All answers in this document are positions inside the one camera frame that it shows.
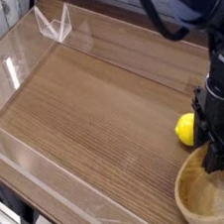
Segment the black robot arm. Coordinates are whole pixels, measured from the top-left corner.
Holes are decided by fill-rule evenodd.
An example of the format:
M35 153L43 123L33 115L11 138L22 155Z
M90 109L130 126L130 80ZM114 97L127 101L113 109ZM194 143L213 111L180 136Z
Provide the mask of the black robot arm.
M224 0L170 0L180 23L208 36L209 72L194 89L194 146L208 145L202 162L211 174L224 170Z

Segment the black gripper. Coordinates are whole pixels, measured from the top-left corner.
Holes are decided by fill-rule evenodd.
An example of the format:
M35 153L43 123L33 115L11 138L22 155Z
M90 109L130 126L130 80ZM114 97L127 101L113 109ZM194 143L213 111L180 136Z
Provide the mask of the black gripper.
M194 95L194 147L208 144L202 167L212 174L224 170L224 94L206 76L203 88L194 87Z

